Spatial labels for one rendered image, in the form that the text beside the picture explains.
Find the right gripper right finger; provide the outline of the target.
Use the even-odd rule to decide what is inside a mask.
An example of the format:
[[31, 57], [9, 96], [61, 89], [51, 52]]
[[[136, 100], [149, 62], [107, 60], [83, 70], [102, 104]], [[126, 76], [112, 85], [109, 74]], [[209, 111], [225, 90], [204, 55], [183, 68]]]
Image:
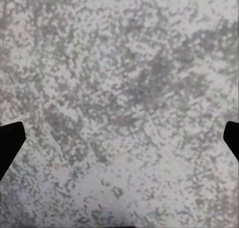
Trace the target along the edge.
[[228, 121], [223, 139], [239, 161], [239, 123]]

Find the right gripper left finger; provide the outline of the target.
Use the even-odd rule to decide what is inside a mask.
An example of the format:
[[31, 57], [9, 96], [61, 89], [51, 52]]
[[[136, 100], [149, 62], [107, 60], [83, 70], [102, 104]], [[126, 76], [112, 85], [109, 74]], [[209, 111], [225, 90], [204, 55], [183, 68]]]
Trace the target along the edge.
[[26, 140], [21, 121], [0, 127], [0, 181]]

